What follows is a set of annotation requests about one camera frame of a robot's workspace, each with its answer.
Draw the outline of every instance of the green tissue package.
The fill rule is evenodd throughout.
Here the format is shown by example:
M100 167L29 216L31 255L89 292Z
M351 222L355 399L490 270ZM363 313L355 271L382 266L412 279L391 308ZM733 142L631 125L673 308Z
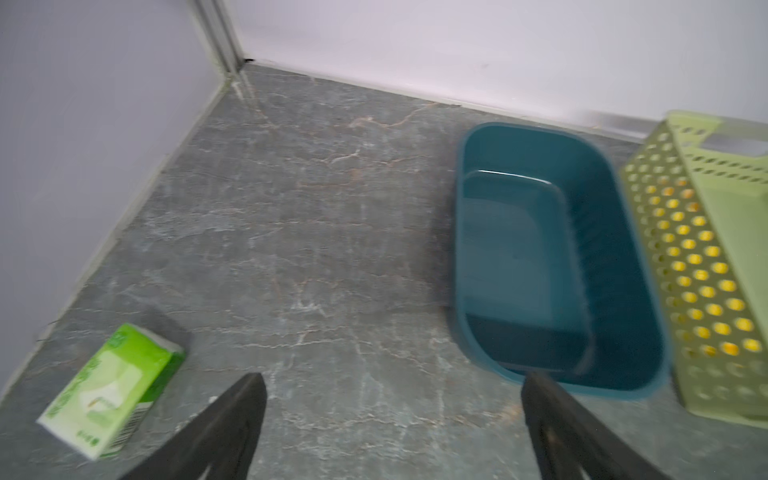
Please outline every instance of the green tissue package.
M123 448L184 361L175 343L123 324L40 415L38 423L90 460Z

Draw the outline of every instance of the teal plastic bin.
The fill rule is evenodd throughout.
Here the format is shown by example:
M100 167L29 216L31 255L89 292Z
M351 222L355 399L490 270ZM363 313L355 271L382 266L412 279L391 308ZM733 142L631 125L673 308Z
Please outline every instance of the teal plastic bin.
M647 396L667 343L610 164L579 137L511 124L469 132L458 159L453 331L514 382Z

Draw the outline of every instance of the barcode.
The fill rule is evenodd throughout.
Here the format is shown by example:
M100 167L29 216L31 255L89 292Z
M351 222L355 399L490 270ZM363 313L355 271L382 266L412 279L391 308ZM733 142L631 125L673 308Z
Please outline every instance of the barcode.
M112 445L109 445L109 448L104 452L104 455L115 453L123 448L123 445L125 445L131 435L133 435L134 431L139 426L139 423L141 423L141 420L144 418L144 414L147 413L147 410L149 410L153 403L154 402L144 402L136 405L133 413L131 413L131 416L128 417L128 420L125 422L125 426L120 433L118 433L118 436L114 438Z

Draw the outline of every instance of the green plastic basket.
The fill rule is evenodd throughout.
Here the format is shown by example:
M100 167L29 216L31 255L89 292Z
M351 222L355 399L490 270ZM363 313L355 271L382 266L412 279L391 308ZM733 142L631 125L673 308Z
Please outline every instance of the green plastic basket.
M655 272L683 404L768 428L768 156L704 148L713 134L768 141L768 125L671 112L621 182Z

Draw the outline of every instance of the yellow hole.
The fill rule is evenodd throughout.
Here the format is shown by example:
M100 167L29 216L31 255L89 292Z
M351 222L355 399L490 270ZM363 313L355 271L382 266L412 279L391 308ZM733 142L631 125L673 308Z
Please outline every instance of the yellow hole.
M688 311L686 313L688 314L688 316L690 318L692 318L694 320L701 320L701 319L704 318L704 312L702 312L698 308L688 309Z
M723 315L723 307L720 305L717 305L716 303L708 303L705 307L707 309L707 313L710 315L720 316Z
M728 355L739 354L739 346L736 343L722 342L720 344L720 349L723 350L723 352L727 353Z
M699 288L699 293L701 293L701 296L705 296L706 298L712 298L715 296L715 289L711 286L702 286Z
M711 345L702 345L701 346L701 352L706 356L715 356L717 355L717 349Z
M745 349L751 352L759 352L763 349L763 345L760 343L760 341L755 339L745 339L742 342L742 345L744 345Z
M712 325L712 329L720 335L728 335L730 333L730 325L727 323L717 322Z
M733 292L736 290L736 282L733 280L721 280L717 282L717 286L724 292Z
M729 298L725 301L725 304L728 306L728 308L731 310L736 310L737 312L746 308L744 300L739 300L737 298Z
M708 339L712 335L710 333L710 329L706 328L705 326L698 326L694 329L694 333L696 333L696 336L699 336L703 339Z
M723 262L713 263L712 271L715 273L726 273L728 271L728 264Z
M736 328L739 330L742 330L744 332L751 332L755 329L755 324L752 323L752 320L745 319L745 318L737 318L735 322L733 322L736 325Z

